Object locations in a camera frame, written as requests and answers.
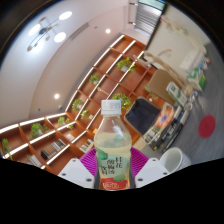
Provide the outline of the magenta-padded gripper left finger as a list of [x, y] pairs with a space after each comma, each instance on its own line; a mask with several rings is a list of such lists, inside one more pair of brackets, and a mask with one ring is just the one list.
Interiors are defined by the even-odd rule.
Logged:
[[93, 189], [97, 171], [96, 149], [93, 148], [80, 158], [72, 158], [58, 176], [81, 187]]

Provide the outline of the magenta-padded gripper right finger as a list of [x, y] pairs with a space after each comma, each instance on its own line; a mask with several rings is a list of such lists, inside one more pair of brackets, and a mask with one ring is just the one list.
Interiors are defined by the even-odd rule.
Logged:
[[130, 167], [136, 188], [146, 186], [170, 174], [157, 158], [148, 158], [136, 148], [131, 148], [130, 152]]

